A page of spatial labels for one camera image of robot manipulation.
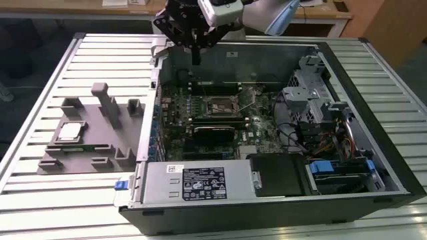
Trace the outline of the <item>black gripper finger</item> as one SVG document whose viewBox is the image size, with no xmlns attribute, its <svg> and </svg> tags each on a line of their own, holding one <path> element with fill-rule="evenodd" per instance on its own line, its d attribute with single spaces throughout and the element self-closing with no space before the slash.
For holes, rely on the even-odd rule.
<svg viewBox="0 0 427 240">
<path fill-rule="evenodd" d="M 152 23 L 176 46 L 189 50 L 192 65 L 196 66 L 196 43 L 191 20 L 187 10 L 164 9 L 157 13 Z"/>
<path fill-rule="evenodd" d="M 201 49 L 208 49 L 215 46 L 225 34 L 233 29 L 235 23 L 220 25 L 212 30 L 199 28 L 195 31 L 195 65 L 201 63 Z"/>
</svg>

